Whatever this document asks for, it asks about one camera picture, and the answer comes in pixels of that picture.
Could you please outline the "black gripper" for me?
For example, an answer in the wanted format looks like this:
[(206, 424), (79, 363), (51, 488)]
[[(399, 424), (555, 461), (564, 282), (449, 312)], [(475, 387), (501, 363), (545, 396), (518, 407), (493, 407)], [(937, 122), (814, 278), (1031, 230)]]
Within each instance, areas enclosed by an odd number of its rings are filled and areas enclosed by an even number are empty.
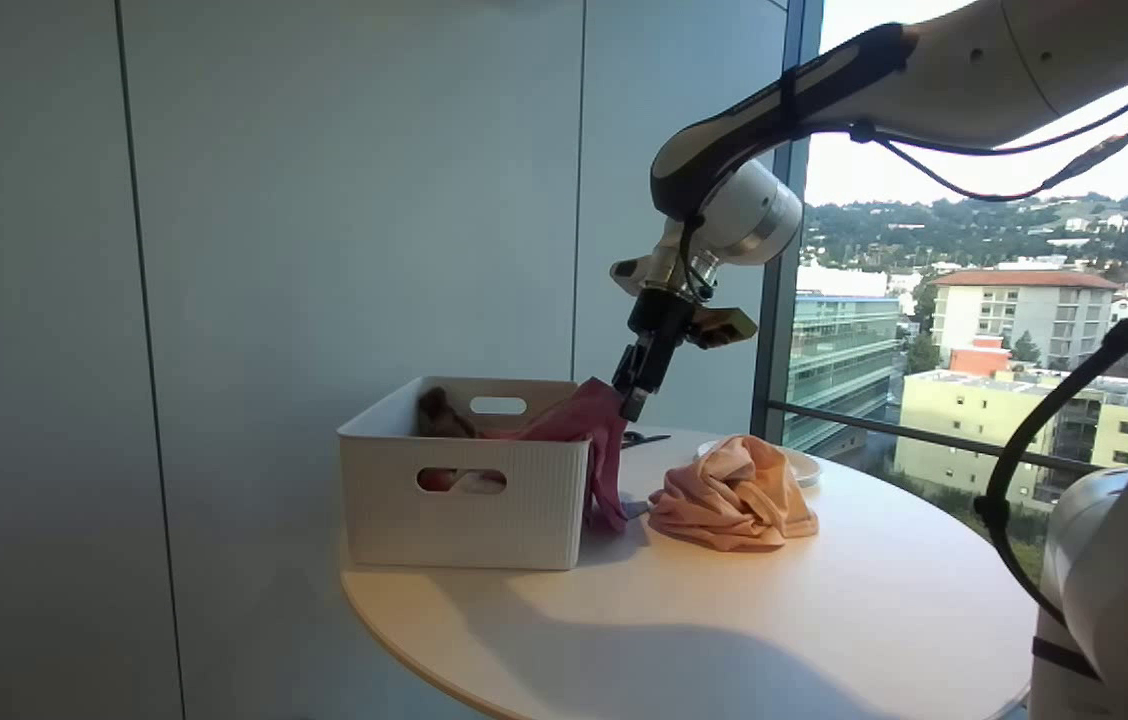
[(635, 296), (626, 312), (633, 344), (611, 370), (616, 407), (626, 412), (626, 418), (639, 418), (643, 404), (664, 383), (692, 312), (697, 304), (674, 291), (648, 288)]

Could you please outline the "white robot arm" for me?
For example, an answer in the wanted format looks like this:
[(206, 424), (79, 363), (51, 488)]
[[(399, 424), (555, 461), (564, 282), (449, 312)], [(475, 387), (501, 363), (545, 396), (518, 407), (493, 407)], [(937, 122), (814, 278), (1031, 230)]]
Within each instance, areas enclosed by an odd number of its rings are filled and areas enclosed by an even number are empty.
[[(809, 132), (1000, 153), (1128, 83), (1128, 0), (966, 0), (918, 25), (877, 25), (739, 104), (680, 128), (653, 161), (664, 234), (619, 260), (635, 296), (611, 387), (643, 404), (680, 344), (709, 334), (709, 272), (764, 262), (800, 200), (759, 155)], [(1050, 507), (1035, 601), (1031, 714), (1128, 720), (1128, 471), (1090, 471)]]

